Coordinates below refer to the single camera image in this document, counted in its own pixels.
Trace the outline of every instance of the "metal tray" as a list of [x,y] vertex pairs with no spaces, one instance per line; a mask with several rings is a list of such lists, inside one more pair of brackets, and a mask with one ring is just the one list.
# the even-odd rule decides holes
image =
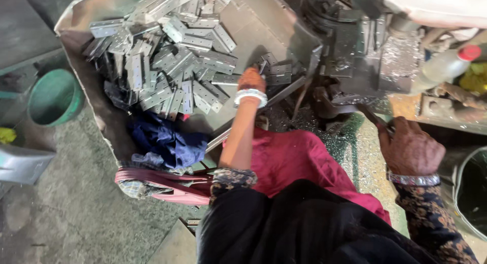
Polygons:
[[[126,129],[128,115],[115,108],[103,92],[103,80],[94,67],[85,62],[82,47],[91,39],[89,23],[109,18],[123,17],[133,10],[137,0],[75,0],[59,19],[55,31],[64,51],[93,109],[95,120],[103,137],[117,160],[130,160],[138,152]],[[305,27],[295,12],[283,0],[232,0],[220,12],[220,20],[237,47],[232,52],[239,58],[235,74],[257,61],[261,55],[272,52],[278,61],[299,61],[309,75],[316,69],[322,43]],[[298,78],[284,86],[271,98],[271,104],[289,95],[304,84],[306,78]],[[235,117],[233,107],[235,86],[221,86],[232,98],[222,109],[205,115],[195,108],[186,122],[184,131],[199,131],[210,136],[208,150],[221,143],[230,130]]]

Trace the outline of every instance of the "gray bucket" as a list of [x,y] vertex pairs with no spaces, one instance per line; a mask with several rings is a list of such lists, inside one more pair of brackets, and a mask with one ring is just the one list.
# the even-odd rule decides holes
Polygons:
[[448,149],[438,173],[457,227],[487,241],[487,147]]

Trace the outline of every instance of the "bucket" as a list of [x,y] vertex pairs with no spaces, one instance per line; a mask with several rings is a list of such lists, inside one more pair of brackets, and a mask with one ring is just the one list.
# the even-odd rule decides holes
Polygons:
[[85,95],[71,72],[48,72],[32,88],[27,114],[36,124],[50,127],[75,118],[83,109]]
[[447,150],[438,174],[457,226],[487,241],[487,147]]

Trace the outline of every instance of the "red bottle cap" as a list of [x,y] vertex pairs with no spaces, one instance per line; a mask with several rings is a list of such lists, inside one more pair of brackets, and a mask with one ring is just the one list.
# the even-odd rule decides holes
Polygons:
[[462,60],[473,61],[480,56],[480,47],[477,45],[467,45],[458,51],[458,57]]

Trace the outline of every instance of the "plastic bottle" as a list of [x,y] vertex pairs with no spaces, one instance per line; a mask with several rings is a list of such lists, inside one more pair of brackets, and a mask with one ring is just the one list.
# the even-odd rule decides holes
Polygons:
[[413,80],[410,94],[424,92],[463,74],[480,53],[477,45],[467,45],[460,50],[450,49],[435,56],[424,64]]

